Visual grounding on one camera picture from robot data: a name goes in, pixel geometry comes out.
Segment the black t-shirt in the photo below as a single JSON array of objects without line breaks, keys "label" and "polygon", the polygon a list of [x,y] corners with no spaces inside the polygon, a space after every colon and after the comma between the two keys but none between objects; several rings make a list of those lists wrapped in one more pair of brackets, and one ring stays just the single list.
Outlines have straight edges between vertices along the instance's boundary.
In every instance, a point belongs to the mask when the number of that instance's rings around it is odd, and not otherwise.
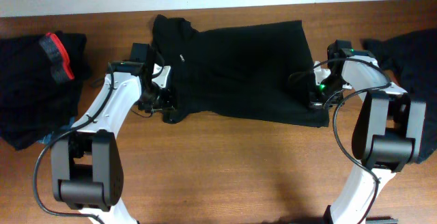
[{"label": "black t-shirt", "polygon": [[327,127],[326,109],[309,107],[315,88],[308,74],[289,84],[290,75],[313,66],[299,20],[197,31],[184,18],[159,14],[153,47],[171,67],[175,109],[169,124],[192,113],[219,115],[310,127]]}]

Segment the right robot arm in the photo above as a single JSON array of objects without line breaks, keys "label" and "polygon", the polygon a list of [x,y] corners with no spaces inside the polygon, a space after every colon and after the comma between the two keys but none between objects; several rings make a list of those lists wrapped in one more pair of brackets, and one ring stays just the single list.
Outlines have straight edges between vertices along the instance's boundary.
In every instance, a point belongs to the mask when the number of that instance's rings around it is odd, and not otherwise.
[{"label": "right robot arm", "polygon": [[[353,163],[342,192],[327,206],[323,221],[367,223],[384,186],[419,156],[426,103],[392,82],[371,52],[355,50],[349,41],[336,40],[329,45],[327,60],[315,62],[309,72],[315,77],[309,105],[334,109],[335,140]],[[352,151],[347,152],[336,119],[340,108],[355,96],[363,103],[352,133]]]}]

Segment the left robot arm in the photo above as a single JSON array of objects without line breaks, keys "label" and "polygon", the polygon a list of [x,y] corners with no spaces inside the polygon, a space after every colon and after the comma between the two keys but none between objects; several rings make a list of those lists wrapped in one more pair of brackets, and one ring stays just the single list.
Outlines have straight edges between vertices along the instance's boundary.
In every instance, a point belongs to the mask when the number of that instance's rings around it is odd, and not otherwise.
[{"label": "left robot arm", "polygon": [[129,60],[109,65],[86,113],[49,145],[54,198],[75,216],[92,223],[136,223],[122,201],[116,139],[131,108],[143,117],[175,109],[170,74],[171,66],[153,46],[134,43]]}]

